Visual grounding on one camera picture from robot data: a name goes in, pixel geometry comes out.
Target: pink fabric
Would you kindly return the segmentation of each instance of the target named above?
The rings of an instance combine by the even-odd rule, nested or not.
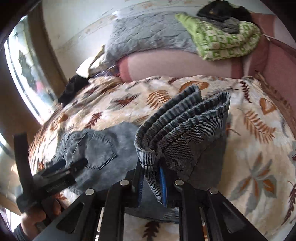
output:
[[[118,62],[123,81],[141,80],[154,75],[175,78],[195,75],[239,79],[243,75],[241,58],[204,61],[197,54],[182,50],[147,50],[132,53]]]
[[[254,23],[261,32],[270,37],[296,48],[296,43],[280,19],[273,14],[252,13]],[[244,75],[254,76],[256,71],[263,72],[267,63],[269,41],[262,35],[257,48],[249,55],[243,57]]]
[[[255,50],[243,57],[244,75],[255,76],[256,72],[262,73],[267,63],[268,51],[269,41],[262,35]]]
[[[252,19],[254,23],[260,27],[263,34],[273,37],[296,49],[296,43],[293,37],[276,15],[252,13]]]
[[[267,83],[278,90],[296,112],[296,50],[272,40],[263,75]]]
[[[252,19],[259,26],[261,32],[271,37],[274,37],[275,18],[276,16],[273,14],[252,13]]]
[[[286,29],[283,22],[278,17],[276,17],[276,19],[274,21],[274,37],[277,40],[296,49],[295,40],[293,39],[293,37],[291,36],[289,31]]]

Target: gray quilted pillow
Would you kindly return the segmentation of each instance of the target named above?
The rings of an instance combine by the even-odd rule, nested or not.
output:
[[[127,54],[156,48],[197,53],[190,34],[175,18],[176,13],[148,13],[115,20],[104,64],[111,67]]]

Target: floral bedspread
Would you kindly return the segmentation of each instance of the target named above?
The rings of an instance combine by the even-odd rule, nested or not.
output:
[[[253,77],[237,80],[153,76],[123,83],[118,77],[107,76],[91,81],[70,104],[59,108],[37,135],[30,149],[33,173],[51,160],[65,132],[84,128],[102,130],[123,121],[140,125],[171,97],[192,84],[199,86],[203,99],[228,91],[231,102],[226,126],[227,146],[218,189],[268,240],[285,238],[296,221],[296,141],[282,113],[262,91],[258,80]],[[69,203],[77,198],[69,190],[63,195]],[[148,237],[144,231],[149,226],[141,227],[141,223],[148,221],[127,224],[131,228],[125,228],[126,240],[130,240],[129,236],[135,241]],[[153,225],[157,231],[154,240],[163,237],[162,232],[166,232],[170,240],[179,239],[178,225]],[[136,229],[144,232],[137,239],[138,236],[131,234]]]

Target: metal rivet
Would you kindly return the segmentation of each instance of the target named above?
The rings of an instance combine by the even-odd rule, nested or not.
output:
[[[211,194],[217,194],[218,193],[218,189],[217,188],[210,188],[210,193]]]
[[[129,184],[128,180],[121,180],[120,181],[120,185],[122,185],[122,186],[127,186],[128,184]]]
[[[87,189],[87,190],[85,191],[85,194],[86,194],[86,195],[93,195],[93,194],[94,194],[94,189],[92,189],[92,188]]]
[[[178,179],[178,180],[175,181],[175,184],[177,186],[182,186],[184,184],[184,182],[182,180]]]

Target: black sleeve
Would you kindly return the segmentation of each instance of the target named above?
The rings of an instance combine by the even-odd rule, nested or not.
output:
[[[22,230],[22,226],[19,224],[13,232],[13,235],[17,239],[17,241],[31,241]]]

